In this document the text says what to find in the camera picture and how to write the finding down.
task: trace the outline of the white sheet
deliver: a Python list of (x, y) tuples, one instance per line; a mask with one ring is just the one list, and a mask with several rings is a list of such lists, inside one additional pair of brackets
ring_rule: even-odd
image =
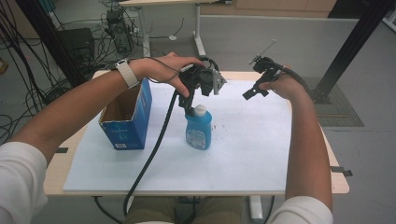
[[(219, 95), (195, 92), (193, 105), (212, 114), (208, 150), (185, 140), (184, 110), (175, 104), (160, 149), (136, 193), (243, 194), (282, 192), (286, 186), (291, 115), (287, 101), (270, 92), (246, 101), (252, 81), (229, 81)], [(144, 150), (113, 149), (93, 119), (78, 145), (64, 190), (129, 190), (149, 157), (173, 94), (165, 84), (150, 83), (153, 102)]]

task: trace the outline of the wristwatch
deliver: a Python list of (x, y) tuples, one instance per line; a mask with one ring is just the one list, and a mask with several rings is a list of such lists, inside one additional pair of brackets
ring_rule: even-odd
[(129, 89), (139, 83), (134, 75), (134, 71), (132, 71), (132, 68), (129, 66), (130, 61), (131, 59), (122, 59), (116, 62), (113, 68), (111, 68), (111, 71), (119, 70)]

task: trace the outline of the person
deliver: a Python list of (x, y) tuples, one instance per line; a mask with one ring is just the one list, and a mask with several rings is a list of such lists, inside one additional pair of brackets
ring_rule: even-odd
[[(129, 65), (137, 79), (150, 77), (167, 82), (180, 94), (188, 97), (189, 92), (175, 70), (178, 71), (191, 63), (202, 62), (193, 57), (178, 57), (175, 53), (157, 60), (161, 63), (144, 58), (130, 61)], [(0, 223), (30, 223), (33, 216), (47, 202), (43, 183), (46, 168), (58, 146), (125, 91), (128, 88), (126, 83), (128, 81), (117, 70), (90, 80), (45, 107), (7, 143), (0, 146)], [(261, 84), (261, 88), (275, 91), (289, 99), (292, 105), (286, 201), (274, 212), (270, 223), (332, 223), (329, 159), (309, 96), (292, 77), (286, 75), (273, 83)], [(133, 217), (134, 211), (139, 210), (139, 207), (136, 208), (137, 203), (149, 203), (149, 198), (144, 199), (136, 197), (125, 223), (130, 223), (128, 218)], [(208, 199), (207, 203), (205, 202), (208, 204), (208, 210), (217, 212), (197, 213), (198, 220), (202, 215), (203, 221), (212, 219), (216, 223), (232, 223), (226, 220), (219, 221), (216, 217), (221, 213), (227, 217), (231, 212), (236, 214), (234, 218), (237, 223), (239, 207), (233, 207), (233, 211), (219, 210), (218, 203)], [(148, 219), (139, 222), (148, 221), (158, 220)]]
[[(259, 87), (288, 99), (292, 107), (286, 201), (267, 223), (332, 223), (330, 162), (309, 94), (286, 74)], [(177, 218), (172, 210), (175, 203), (175, 199), (167, 197), (134, 197), (124, 224), (175, 223)], [(243, 223), (242, 203), (242, 197), (205, 198), (191, 224)]]

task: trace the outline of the cardboard box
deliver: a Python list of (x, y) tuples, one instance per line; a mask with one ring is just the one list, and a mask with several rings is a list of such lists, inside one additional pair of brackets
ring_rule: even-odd
[(144, 78), (102, 111), (99, 124), (115, 149), (145, 148), (151, 102), (149, 81)]

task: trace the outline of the white sleeve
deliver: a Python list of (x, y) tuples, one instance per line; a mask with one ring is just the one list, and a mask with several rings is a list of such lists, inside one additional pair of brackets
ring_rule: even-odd
[(30, 223), (47, 203), (43, 183), (47, 161), (30, 145), (0, 146), (0, 223)]
[(332, 224), (332, 212), (318, 199), (299, 196), (286, 200), (270, 217), (271, 224)]

